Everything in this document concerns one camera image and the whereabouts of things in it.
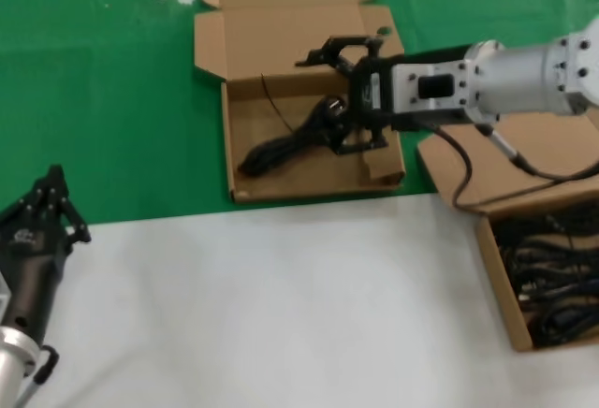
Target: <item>open cardboard box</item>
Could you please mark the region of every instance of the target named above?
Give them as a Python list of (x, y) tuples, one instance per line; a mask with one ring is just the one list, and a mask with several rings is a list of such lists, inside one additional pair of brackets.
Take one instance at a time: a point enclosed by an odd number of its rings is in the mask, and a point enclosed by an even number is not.
[[(222, 78), (226, 169), (231, 197), (255, 201), (391, 191), (405, 174), (398, 135), (389, 146), (337, 156), (313, 149), (259, 178), (237, 170), (263, 141), (288, 135), (267, 96), (292, 127), (299, 126), (325, 95), (345, 95), (346, 80), (328, 66), (295, 67), (330, 36), (376, 35), (391, 28), (381, 55), (403, 52), (388, 7), (371, 0), (201, 0), (218, 10), (195, 18), (196, 66)], [(366, 53), (348, 49), (352, 62)]]
[[(599, 131), (585, 116), (513, 115), (496, 127), (536, 168), (545, 172), (572, 174), (599, 159)], [(446, 131), (464, 147), (473, 162), (473, 178), (460, 203), (478, 204), (547, 183), (515, 168), (473, 126), (450, 126)], [(422, 141), (418, 149), (441, 198), (450, 205), (455, 188), (463, 178), (464, 164), (458, 154), (437, 137)], [(476, 228), (476, 236), (510, 341), (517, 351), (535, 349), (524, 313), (519, 308), (500, 257), (492, 223), (512, 215), (552, 211), (597, 197), (599, 177), (594, 177), (473, 208), (483, 215)], [(590, 342), (599, 342), (599, 336), (570, 342), (567, 346)]]

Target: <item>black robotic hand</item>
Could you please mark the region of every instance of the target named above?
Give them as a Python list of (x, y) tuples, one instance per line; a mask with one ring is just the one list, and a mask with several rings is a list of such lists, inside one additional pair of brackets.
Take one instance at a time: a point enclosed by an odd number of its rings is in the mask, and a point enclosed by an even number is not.
[(66, 258), (74, 243), (91, 239), (68, 199), (63, 169), (51, 166), (29, 193), (0, 212), (0, 273), (11, 293), (0, 326), (15, 328), (41, 346)]

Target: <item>white tablecloth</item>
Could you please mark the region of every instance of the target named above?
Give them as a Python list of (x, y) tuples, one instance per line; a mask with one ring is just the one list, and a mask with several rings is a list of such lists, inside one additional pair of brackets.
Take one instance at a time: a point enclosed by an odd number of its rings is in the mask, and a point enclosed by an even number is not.
[(93, 226), (31, 407), (596, 407), (596, 347), (512, 352), (474, 222), (417, 196)]

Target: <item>robotic arm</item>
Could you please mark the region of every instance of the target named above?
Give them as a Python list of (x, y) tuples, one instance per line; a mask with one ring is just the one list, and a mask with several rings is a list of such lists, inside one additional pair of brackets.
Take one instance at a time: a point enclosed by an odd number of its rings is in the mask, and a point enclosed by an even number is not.
[[(349, 80), (346, 116), (371, 130), (364, 149), (386, 146), (380, 132), (423, 125), (493, 124), (502, 115), (584, 113), (599, 104), (599, 19), (540, 46), (506, 49), (498, 41), (383, 58), (378, 36), (332, 37), (297, 66), (330, 65)], [(363, 46), (355, 65), (341, 56)]]
[[(90, 241), (86, 223), (68, 199), (60, 166), (52, 166), (29, 193), (0, 212), (0, 408), (24, 406), (50, 376), (58, 356), (43, 342), (54, 293), (73, 245)], [(41, 350), (50, 359), (19, 398), (22, 380), (36, 369)]]

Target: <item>green tablecloth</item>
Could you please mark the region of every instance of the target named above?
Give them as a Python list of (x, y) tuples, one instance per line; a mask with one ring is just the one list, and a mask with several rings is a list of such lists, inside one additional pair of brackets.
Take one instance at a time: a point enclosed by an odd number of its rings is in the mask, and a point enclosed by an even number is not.
[[(541, 42), (584, 26), (599, 0), (380, 0), (405, 48)], [(65, 166), (90, 222), (236, 207), (226, 194), (220, 96), (193, 73), (179, 0), (0, 0), (0, 204)], [(432, 190), (404, 135), (401, 194)]]

